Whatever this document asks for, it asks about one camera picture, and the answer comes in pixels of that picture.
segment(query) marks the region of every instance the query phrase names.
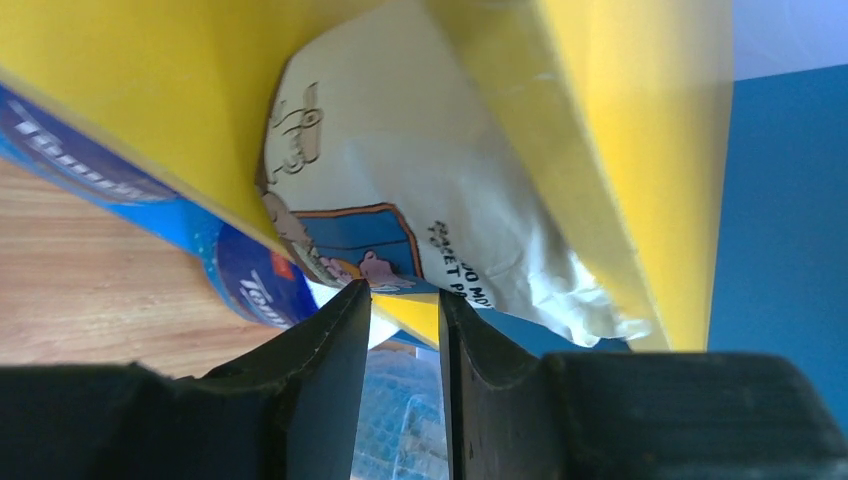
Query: orange border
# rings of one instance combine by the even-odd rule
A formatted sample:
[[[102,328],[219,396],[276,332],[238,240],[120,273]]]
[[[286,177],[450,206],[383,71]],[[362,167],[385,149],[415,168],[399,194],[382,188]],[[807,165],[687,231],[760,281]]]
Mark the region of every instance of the orange border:
[[[357,213],[377,213],[384,212],[386,210],[395,214],[395,217],[400,222],[401,228],[404,232],[406,232],[406,236],[410,240],[410,249],[412,250],[412,263],[415,264],[415,276],[423,280],[424,269],[421,267],[421,256],[418,252],[418,242],[416,241],[412,230],[409,228],[409,224],[406,223],[406,219],[400,213],[400,210],[398,210],[398,208],[393,204],[377,203],[374,205],[367,205],[365,207],[339,208],[336,210],[301,210],[298,212],[292,211],[292,214],[296,217],[303,218],[337,218]]]

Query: cartoon illustration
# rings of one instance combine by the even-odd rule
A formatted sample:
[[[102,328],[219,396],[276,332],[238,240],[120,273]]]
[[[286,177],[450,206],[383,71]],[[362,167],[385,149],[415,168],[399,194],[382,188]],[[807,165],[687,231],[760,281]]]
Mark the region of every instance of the cartoon illustration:
[[[267,189],[266,179],[258,181]],[[382,293],[435,291],[416,281],[423,278],[418,245],[394,205],[292,212],[273,192],[262,200],[280,240],[312,280],[343,287],[364,278]]]
[[[306,251],[312,249],[312,238],[306,233],[306,227],[289,211],[285,202],[273,192],[262,195],[262,203],[271,215],[277,234],[291,243],[299,245]]]
[[[337,282],[342,285],[347,285],[352,282],[354,278],[362,278],[360,276],[354,276],[354,269],[351,268],[351,265],[344,260],[339,260],[338,258],[327,258],[320,257],[321,265],[327,269],[327,271],[332,275]]]
[[[269,121],[269,145],[275,155],[281,155],[279,170],[294,175],[321,155],[321,120],[324,111],[318,108],[318,82],[303,92],[303,108],[287,111],[287,102],[274,105]]]
[[[365,258],[359,262],[359,271],[375,291],[396,291],[415,286],[415,282],[395,275],[392,264],[378,258],[373,250],[365,252]]]

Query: bubble wrap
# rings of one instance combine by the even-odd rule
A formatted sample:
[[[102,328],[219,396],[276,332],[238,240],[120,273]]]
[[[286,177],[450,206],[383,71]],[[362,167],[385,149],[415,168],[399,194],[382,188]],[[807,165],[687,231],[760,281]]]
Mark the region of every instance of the bubble wrap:
[[[368,354],[353,454],[357,480],[448,480],[437,366],[399,352]]]

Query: wooden table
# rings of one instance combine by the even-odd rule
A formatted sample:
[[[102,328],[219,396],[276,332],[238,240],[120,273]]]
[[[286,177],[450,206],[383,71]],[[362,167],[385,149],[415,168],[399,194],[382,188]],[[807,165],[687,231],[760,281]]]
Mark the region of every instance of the wooden table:
[[[191,256],[0,159],[0,364],[200,375],[277,333],[230,311]]]

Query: blue label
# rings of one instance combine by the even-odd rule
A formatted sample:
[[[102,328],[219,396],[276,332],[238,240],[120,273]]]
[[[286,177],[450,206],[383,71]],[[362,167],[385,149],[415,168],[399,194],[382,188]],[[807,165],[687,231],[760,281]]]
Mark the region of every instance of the blue label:
[[[22,154],[17,155],[18,161],[95,199],[144,204],[179,198],[173,190],[2,84],[0,137]]]
[[[249,320],[289,328],[318,311],[300,270],[235,228],[222,224],[208,253],[212,283]]]

